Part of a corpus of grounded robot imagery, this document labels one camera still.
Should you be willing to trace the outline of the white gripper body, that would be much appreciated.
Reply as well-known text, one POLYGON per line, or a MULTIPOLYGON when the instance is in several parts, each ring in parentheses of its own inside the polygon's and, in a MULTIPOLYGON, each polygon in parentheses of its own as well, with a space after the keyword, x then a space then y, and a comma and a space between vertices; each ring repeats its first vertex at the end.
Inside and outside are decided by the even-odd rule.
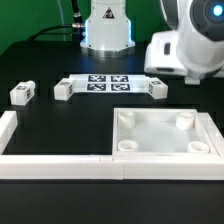
POLYGON ((154 33, 145 54, 144 71, 153 74, 186 76, 187 70, 178 60, 175 31, 154 33))

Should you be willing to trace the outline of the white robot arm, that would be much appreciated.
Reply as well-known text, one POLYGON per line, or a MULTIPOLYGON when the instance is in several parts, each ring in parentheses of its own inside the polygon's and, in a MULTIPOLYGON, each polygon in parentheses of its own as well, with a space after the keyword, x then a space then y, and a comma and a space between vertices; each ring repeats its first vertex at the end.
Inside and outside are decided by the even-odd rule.
MULTIPOLYGON (((168 31, 152 35, 144 71, 180 75, 189 84, 224 78, 224 0, 159 0, 168 31)), ((126 0, 91 0, 81 49, 119 56, 134 49, 126 0)))

